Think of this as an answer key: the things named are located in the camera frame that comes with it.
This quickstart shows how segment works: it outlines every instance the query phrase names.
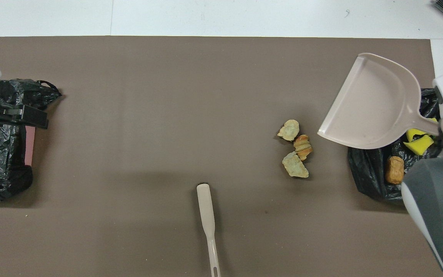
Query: brown mat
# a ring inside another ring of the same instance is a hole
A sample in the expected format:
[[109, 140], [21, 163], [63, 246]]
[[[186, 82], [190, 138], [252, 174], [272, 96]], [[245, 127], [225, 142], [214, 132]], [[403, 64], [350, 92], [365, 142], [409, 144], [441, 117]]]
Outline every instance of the brown mat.
[[[362, 52], [431, 86], [428, 40], [0, 37], [3, 79], [66, 95], [34, 184], [0, 203], [0, 276], [209, 276], [202, 181], [224, 276], [440, 276], [404, 209], [358, 193], [346, 147], [316, 134]], [[291, 118], [308, 179], [281, 165]]]

